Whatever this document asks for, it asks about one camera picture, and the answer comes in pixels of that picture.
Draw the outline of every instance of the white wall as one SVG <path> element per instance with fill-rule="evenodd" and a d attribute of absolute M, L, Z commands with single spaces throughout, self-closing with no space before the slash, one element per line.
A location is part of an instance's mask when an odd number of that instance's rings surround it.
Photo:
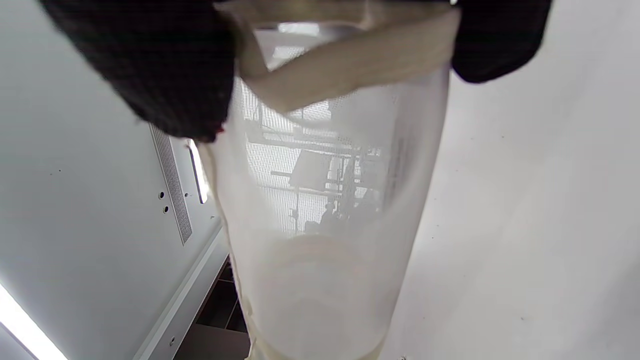
<path fill-rule="evenodd" d="M 383 359 L 637 359 L 638 19 L 556 0 L 530 65 L 454 81 Z"/>
<path fill-rule="evenodd" d="M 0 1 L 0 282 L 69 358 L 133 358 L 217 226 L 175 146 L 185 246 L 146 124 L 34 1 Z"/>

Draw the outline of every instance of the ventilation grille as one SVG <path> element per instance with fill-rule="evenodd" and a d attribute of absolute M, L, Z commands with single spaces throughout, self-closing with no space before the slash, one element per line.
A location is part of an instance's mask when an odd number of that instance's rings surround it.
<path fill-rule="evenodd" d="M 151 136 L 154 139 L 154 145 L 156 146 L 156 152 L 158 154 L 158 159 L 160 160 L 164 181 L 166 182 L 166 187 L 169 191 L 169 197 L 173 206 L 175 221 L 178 224 L 180 238 L 184 244 L 187 242 L 191 234 L 193 234 L 193 229 L 191 228 L 189 213 L 187 212 L 187 203 L 184 201 L 184 192 L 182 191 L 178 168 L 175 165 L 175 155 L 173 154 L 173 148 L 171 147 L 171 140 L 167 134 L 163 133 L 157 127 L 149 124 L 149 128 L 151 128 Z"/>

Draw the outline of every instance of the black sleeve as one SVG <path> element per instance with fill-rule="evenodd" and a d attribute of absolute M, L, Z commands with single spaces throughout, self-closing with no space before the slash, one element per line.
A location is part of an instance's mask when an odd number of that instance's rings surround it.
<path fill-rule="evenodd" d="M 210 142 L 227 117 L 234 39 L 211 0 L 39 0 L 141 119 Z"/>
<path fill-rule="evenodd" d="M 454 70 L 469 83 L 484 83 L 525 65 L 540 48 L 551 2 L 458 0 Z"/>

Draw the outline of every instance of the cloth strap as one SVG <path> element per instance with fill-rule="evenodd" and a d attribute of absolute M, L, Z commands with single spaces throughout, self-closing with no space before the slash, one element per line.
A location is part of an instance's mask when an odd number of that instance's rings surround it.
<path fill-rule="evenodd" d="M 451 60 L 460 23 L 460 11 L 447 3 L 233 0 L 215 7 L 237 25 L 240 78 L 279 113 L 429 74 Z M 254 30 L 283 22 L 350 25 L 361 31 L 270 71 Z"/>

